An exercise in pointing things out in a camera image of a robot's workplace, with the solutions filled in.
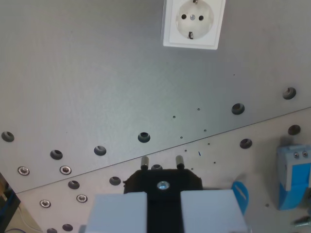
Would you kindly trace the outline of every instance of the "power outlet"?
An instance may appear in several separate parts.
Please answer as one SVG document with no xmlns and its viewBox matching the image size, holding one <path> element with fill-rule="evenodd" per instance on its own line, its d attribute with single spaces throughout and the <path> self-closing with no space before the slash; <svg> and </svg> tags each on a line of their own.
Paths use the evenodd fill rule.
<svg viewBox="0 0 311 233">
<path fill-rule="evenodd" d="M 164 46 L 216 50 L 225 0 L 164 0 Z"/>
</svg>

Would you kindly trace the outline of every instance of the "cable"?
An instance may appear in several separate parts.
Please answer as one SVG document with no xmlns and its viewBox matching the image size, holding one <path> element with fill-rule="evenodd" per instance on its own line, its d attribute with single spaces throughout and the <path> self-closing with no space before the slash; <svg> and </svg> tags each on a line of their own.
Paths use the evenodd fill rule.
<svg viewBox="0 0 311 233">
<path fill-rule="evenodd" d="M 23 223 L 24 223 L 27 227 L 29 227 L 30 229 L 32 229 L 32 230 L 34 230 L 34 231 L 36 231 L 36 232 L 42 232 L 41 230 L 39 230 L 39 229 L 37 229 L 37 228 L 34 228 L 34 227 L 30 226 L 30 225 L 25 221 L 24 216 L 23 216 L 23 213 L 22 213 L 20 207 L 18 207 L 17 209 L 18 209 L 18 211 L 19 211 L 19 213 L 20 213 L 21 220 L 23 221 Z"/>
<path fill-rule="evenodd" d="M 10 232 L 10 231 L 20 231 L 20 232 L 22 232 L 22 233 L 26 233 L 25 231 L 23 231 L 23 230 L 21 230 L 21 229 L 18 229 L 18 228 L 9 229 L 9 230 L 7 230 L 7 231 L 4 232 L 4 233 Z"/>
</svg>

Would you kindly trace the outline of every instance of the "black hole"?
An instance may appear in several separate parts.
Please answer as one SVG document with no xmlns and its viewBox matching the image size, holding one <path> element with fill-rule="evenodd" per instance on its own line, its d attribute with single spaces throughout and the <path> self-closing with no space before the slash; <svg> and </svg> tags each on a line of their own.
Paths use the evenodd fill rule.
<svg viewBox="0 0 311 233">
<path fill-rule="evenodd" d="M 150 135 L 148 133 L 142 132 L 138 135 L 138 141 L 146 143 L 150 141 Z"/>
<path fill-rule="evenodd" d="M 231 112 L 234 114 L 234 115 L 240 115 L 244 112 L 245 110 L 245 107 L 243 104 L 241 103 L 236 103 L 235 105 L 232 106 L 232 109 L 231 109 Z"/>
<path fill-rule="evenodd" d="M 49 228 L 47 230 L 47 233 L 57 233 L 57 230 L 55 230 L 54 228 Z"/>
<path fill-rule="evenodd" d="M 294 136 L 294 135 L 299 134 L 300 131 L 301 131 L 301 128 L 300 128 L 299 125 L 292 125 L 291 127 L 288 128 L 287 132 L 288 132 L 289 135 Z"/>
<path fill-rule="evenodd" d="M 98 155 L 98 156 L 103 156 L 103 155 L 105 155 L 105 154 L 107 153 L 107 150 L 106 150 L 106 148 L 103 147 L 103 146 L 96 146 L 96 147 L 94 148 L 94 153 L 95 153 L 96 155 Z"/>
<path fill-rule="evenodd" d="M 66 232 L 71 232 L 73 230 L 73 227 L 70 224 L 64 224 L 63 229 Z"/>
<path fill-rule="evenodd" d="M 296 95 L 296 89 L 293 87 L 287 88 L 286 91 L 283 92 L 283 98 L 286 100 L 291 100 Z"/>
<path fill-rule="evenodd" d="M 63 154 L 59 150 L 52 150 L 50 152 L 50 156 L 56 160 L 60 160 L 61 158 L 63 158 Z"/>
<path fill-rule="evenodd" d="M 162 166 L 159 164 L 155 164 L 151 167 L 151 170 L 162 170 L 162 169 L 163 169 Z"/>
<path fill-rule="evenodd" d="M 80 184 L 77 181 L 69 181 L 68 187 L 71 189 L 78 189 L 80 187 Z"/>
<path fill-rule="evenodd" d="M 116 185 L 119 185 L 119 184 L 121 183 L 121 180 L 120 180 L 119 177 L 113 176 L 113 177 L 111 177 L 111 178 L 109 179 L 109 182 L 110 182 L 112 185 L 116 186 Z"/>
<path fill-rule="evenodd" d="M 3 132 L 1 134 L 1 137 L 6 142 L 13 142 L 14 141 L 14 135 L 10 132 Z"/>
<path fill-rule="evenodd" d="M 240 142 L 240 147 L 242 149 L 248 149 L 252 146 L 253 142 L 251 139 L 243 139 L 241 142 Z"/>
</svg>

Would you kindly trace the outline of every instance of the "bolt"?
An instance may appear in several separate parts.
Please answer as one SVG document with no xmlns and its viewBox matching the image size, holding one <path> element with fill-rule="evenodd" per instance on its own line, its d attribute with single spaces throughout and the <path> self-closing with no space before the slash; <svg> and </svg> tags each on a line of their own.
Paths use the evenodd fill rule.
<svg viewBox="0 0 311 233">
<path fill-rule="evenodd" d="M 51 206 L 51 203 L 48 201 L 48 200 L 41 200 L 40 201 L 40 205 L 43 207 L 43 208 L 49 208 Z"/>
<path fill-rule="evenodd" d="M 83 195 L 83 194 L 80 194 L 80 195 L 77 196 L 77 201 L 81 202 L 81 203 L 84 203 L 84 202 L 87 201 L 87 196 Z"/>
<path fill-rule="evenodd" d="M 160 181 L 159 183 L 157 183 L 156 186 L 160 190 L 166 190 L 170 187 L 170 183 L 168 183 L 167 181 Z"/>
<path fill-rule="evenodd" d="M 27 167 L 25 167 L 25 166 L 20 166 L 20 167 L 18 168 L 18 172 L 19 172 L 19 174 L 21 174 L 22 176 L 27 176 L 27 175 L 29 175 L 29 169 L 28 169 Z"/>
<path fill-rule="evenodd" d="M 311 226 L 311 218 L 308 217 L 303 221 L 295 223 L 295 227 L 306 227 L 306 226 Z"/>
<path fill-rule="evenodd" d="M 71 168 L 68 166 L 61 166 L 59 170 L 64 175 L 69 175 L 71 173 Z"/>
</svg>

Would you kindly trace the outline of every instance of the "blue component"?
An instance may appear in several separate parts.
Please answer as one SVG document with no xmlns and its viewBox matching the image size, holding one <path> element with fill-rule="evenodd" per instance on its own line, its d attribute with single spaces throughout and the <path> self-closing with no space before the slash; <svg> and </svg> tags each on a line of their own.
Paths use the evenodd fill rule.
<svg viewBox="0 0 311 233">
<path fill-rule="evenodd" d="M 292 172 L 292 187 L 286 191 L 280 184 L 279 210 L 289 210 L 297 207 L 309 186 L 310 164 L 294 165 Z"/>
<path fill-rule="evenodd" d="M 235 198 L 238 201 L 239 207 L 242 214 L 244 215 L 246 208 L 248 206 L 248 191 L 242 182 L 235 181 L 232 184 L 231 189 L 235 195 Z"/>
</svg>

